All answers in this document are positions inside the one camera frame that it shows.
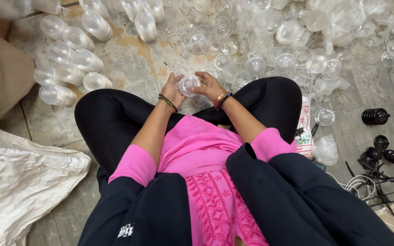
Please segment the leg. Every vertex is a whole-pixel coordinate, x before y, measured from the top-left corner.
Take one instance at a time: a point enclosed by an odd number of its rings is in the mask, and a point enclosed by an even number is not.
[[[89,92],[75,107],[75,122],[90,151],[110,176],[127,147],[144,125],[154,105],[128,92],[101,89]],[[174,113],[167,132],[183,115]]]
[[[233,97],[264,126],[276,128],[283,140],[292,143],[302,108],[299,86],[284,77],[269,77],[253,81]],[[231,125],[224,111],[209,108],[194,116],[213,124]]]

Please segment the black beaded bracelet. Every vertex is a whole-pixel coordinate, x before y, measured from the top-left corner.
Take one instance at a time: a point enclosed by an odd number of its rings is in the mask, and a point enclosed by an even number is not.
[[[217,111],[220,110],[221,107],[222,107],[222,105],[223,105],[223,103],[224,103],[224,101],[226,101],[226,99],[227,99],[228,97],[232,96],[232,95],[233,95],[232,92],[228,92],[228,93],[220,100],[220,102],[218,103],[218,105],[217,105],[217,107],[216,107],[215,109],[216,109]]]
[[[174,106],[174,104],[172,102],[170,102],[170,100],[168,100],[164,95],[159,93],[159,97],[158,98],[164,100],[165,102],[167,102],[167,104],[170,104],[170,106],[173,107],[173,109],[176,111],[176,113],[178,112],[176,106]]]

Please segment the green bangle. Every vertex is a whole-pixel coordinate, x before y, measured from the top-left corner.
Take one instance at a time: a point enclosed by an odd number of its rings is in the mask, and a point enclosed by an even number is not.
[[[164,100],[165,102],[167,102],[167,104],[170,104],[170,106],[172,106],[172,108],[173,108],[176,112],[178,112],[176,106],[174,106],[174,104],[173,104],[172,102],[170,102],[170,100],[168,100],[164,95],[162,95],[161,93],[159,93],[159,97],[158,97],[158,98]]]

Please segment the left hand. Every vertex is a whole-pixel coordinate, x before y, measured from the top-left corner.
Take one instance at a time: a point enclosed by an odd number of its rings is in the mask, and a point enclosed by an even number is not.
[[[170,73],[170,77],[168,78],[167,83],[161,90],[161,94],[164,95],[168,100],[170,100],[170,102],[172,102],[174,106],[176,106],[176,108],[179,108],[183,101],[187,98],[184,95],[180,94],[174,87],[174,82],[180,81],[183,77],[184,75],[174,77],[174,73]]]

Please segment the pink sleeve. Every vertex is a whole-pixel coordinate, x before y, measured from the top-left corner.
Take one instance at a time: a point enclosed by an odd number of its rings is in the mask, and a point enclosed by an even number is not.
[[[274,156],[284,153],[297,153],[296,140],[285,142],[276,128],[267,128],[260,132],[250,143],[259,160],[268,162]]]
[[[117,169],[109,178],[109,183],[121,176],[133,178],[144,187],[154,179],[156,164],[151,155],[137,145],[130,145],[124,153]]]

